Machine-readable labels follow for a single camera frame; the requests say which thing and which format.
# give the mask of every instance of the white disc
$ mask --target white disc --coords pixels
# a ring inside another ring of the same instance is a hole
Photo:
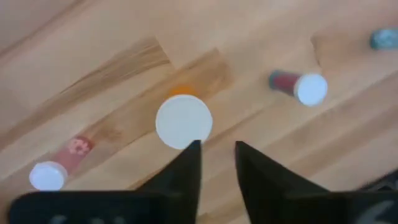
[[[294,86],[294,95],[306,106],[316,106],[326,97],[328,83],[319,74],[306,74]]]
[[[205,141],[213,118],[206,104],[192,95],[176,95],[166,100],[156,114],[160,139],[174,149],[185,149],[194,140]]]
[[[29,174],[30,183],[37,190],[60,190],[67,177],[67,170],[52,161],[36,164]]]

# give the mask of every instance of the bottle cap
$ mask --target bottle cap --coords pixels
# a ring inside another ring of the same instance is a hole
[[[156,114],[160,139],[174,149],[185,149],[194,140],[206,140],[213,118],[206,104],[192,95],[176,95],[166,100]]]
[[[328,82],[320,74],[302,75],[294,85],[295,97],[306,106],[316,106],[326,97]]]
[[[36,164],[29,174],[30,183],[37,190],[60,190],[67,177],[67,170],[53,161]]]

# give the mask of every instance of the teal object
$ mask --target teal object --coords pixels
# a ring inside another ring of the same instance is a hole
[[[371,36],[373,49],[398,49],[398,28],[381,29],[373,32]]]

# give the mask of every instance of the wooden floor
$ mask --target wooden floor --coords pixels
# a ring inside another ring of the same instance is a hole
[[[79,133],[97,146],[65,189],[134,189],[154,175],[180,152],[154,131],[177,85],[194,86],[214,119],[199,223],[248,223],[237,140],[330,190],[398,168],[398,51],[368,46],[373,30],[398,26],[396,0],[37,2],[25,23],[0,23],[1,35],[18,29],[0,38],[2,211]],[[271,91],[276,68],[321,72],[324,103]]]

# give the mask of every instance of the red and white bottle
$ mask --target red and white bottle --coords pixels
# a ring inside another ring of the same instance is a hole
[[[49,161],[36,164],[29,180],[37,190],[60,190],[69,174],[92,150],[94,144],[86,137],[77,136],[59,150]]]
[[[305,106],[319,105],[328,91],[328,82],[316,73],[298,74],[276,70],[269,77],[269,85],[294,96]]]

